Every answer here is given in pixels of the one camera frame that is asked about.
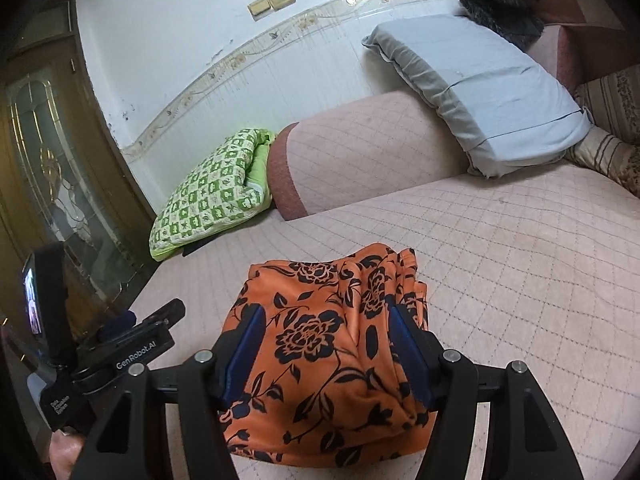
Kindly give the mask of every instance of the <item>green patterned pillow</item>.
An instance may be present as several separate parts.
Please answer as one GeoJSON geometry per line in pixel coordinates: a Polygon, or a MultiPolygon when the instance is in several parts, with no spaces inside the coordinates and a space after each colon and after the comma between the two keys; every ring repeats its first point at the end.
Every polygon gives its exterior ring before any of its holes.
{"type": "Polygon", "coordinates": [[[161,261],[176,249],[247,221],[271,204],[266,162],[275,134],[241,130],[197,165],[171,195],[149,237],[161,261]]]}

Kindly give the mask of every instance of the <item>folded blanket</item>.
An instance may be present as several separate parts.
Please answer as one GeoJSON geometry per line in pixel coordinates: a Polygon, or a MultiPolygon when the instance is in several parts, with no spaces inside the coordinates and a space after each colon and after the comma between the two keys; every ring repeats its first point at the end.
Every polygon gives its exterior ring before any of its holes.
{"type": "Polygon", "coordinates": [[[336,467],[425,449],[435,416],[412,396],[387,333],[396,303],[427,330],[416,272],[413,250],[383,244],[329,263],[252,266],[223,330],[252,303],[267,329],[244,394],[221,418],[230,451],[336,467]]]}

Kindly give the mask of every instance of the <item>brown sofa trim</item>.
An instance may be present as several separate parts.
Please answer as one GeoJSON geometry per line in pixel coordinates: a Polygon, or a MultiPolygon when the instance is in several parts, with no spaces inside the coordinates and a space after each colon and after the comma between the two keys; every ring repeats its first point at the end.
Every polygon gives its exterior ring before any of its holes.
{"type": "Polygon", "coordinates": [[[540,0],[534,12],[547,25],[551,23],[586,23],[578,0],[540,0]]]}
{"type": "Polygon", "coordinates": [[[585,81],[600,79],[640,63],[640,48],[626,30],[563,23],[578,48],[585,81]]]}
{"type": "Polygon", "coordinates": [[[287,160],[287,139],[296,126],[298,123],[290,124],[280,132],[271,145],[267,159],[267,182],[273,201],[285,220],[309,215],[293,183],[287,160]]]}

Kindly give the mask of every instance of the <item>folded cloth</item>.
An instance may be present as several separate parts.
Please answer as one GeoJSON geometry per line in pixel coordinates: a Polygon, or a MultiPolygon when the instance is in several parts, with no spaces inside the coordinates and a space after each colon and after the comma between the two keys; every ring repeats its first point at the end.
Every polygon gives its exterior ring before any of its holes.
{"type": "Polygon", "coordinates": [[[251,266],[226,319],[261,304],[267,329],[245,392],[221,418],[232,453],[300,467],[373,463],[425,449],[435,417],[414,399],[388,338],[404,303],[427,330],[412,249],[373,244],[328,263],[251,266]]]}
{"type": "Polygon", "coordinates": [[[154,221],[149,235],[153,259],[236,227],[271,204],[267,183],[269,130],[247,128],[227,137],[185,177],[154,221]]]}

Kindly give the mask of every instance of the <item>floral tile border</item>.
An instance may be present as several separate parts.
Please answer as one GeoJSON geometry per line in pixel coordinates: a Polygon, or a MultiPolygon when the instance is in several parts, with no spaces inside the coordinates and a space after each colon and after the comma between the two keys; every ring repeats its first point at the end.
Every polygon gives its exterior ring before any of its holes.
{"type": "Polygon", "coordinates": [[[289,18],[237,48],[184,89],[156,116],[136,142],[122,149],[125,160],[133,162],[140,158],[190,108],[242,70],[276,50],[325,28],[335,27],[336,22],[343,23],[389,7],[423,1],[427,0],[332,0],[289,18]]]}

